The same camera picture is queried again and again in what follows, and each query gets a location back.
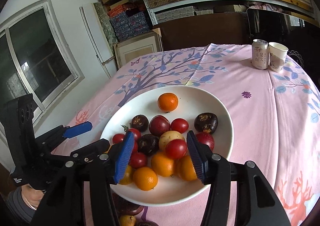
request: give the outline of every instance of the cherry tomato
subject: cherry tomato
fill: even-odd
[[[139,138],[141,138],[141,133],[139,130],[135,129],[135,128],[131,128],[131,129],[124,129],[125,132],[127,131],[131,131],[134,135],[134,141],[137,141]]]
[[[118,143],[122,142],[123,139],[124,139],[124,134],[121,134],[121,133],[116,134],[112,137],[112,143],[118,144]]]
[[[140,152],[134,152],[130,157],[129,165],[134,169],[138,169],[140,167],[147,166],[147,162],[148,159],[145,154]]]
[[[171,130],[180,132],[181,134],[185,133],[189,128],[188,122],[183,118],[176,118],[171,122]]]
[[[138,143],[135,141],[134,145],[133,145],[132,153],[137,152],[137,151],[138,151]]]
[[[180,159],[187,153],[187,150],[187,143],[184,140],[175,139],[167,144],[165,153],[171,159]]]
[[[213,136],[206,132],[199,132],[196,134],[196,138],[199,141],[199,143],[206,144],[209,146],[211,151],[213,151],[214,148],[214,139]]]

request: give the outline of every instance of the window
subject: window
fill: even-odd
[[[6,20],[0,25],[0,106],[32,93],[35,121],[79,77],[70,55],[50,0]]]

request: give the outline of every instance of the purple flower print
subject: purple flower print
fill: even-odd
[[[246,99],[250,98],[252,95],[250,92],[242,92],[242,96]]]

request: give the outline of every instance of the butterfly print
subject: butterfly print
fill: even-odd
[[[136,60],[135,62],[131,62],[131,66],[134,65],[134,64],[139,63],[139,61],[140,61],[140,58],[138,60]]]

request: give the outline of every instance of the table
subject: table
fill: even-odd
[[[274,188],[291,225],[299,225],[320,196],[320,93],[289,56],[282,73],[255,69],[250,45],[210,44],[136,58],[69,124],[88,120],[93,129],[65,141],[54,153],[69,155],[100,139],[108,120],[130,99],[176,84],[202,88],[224,103],[234,124],[230,161],[253,160]],[[159,226],[200,225],[208,192],[175,206],[145,208],[139,216]],[[235,205],[233,182],[228,225],[234,224]]]

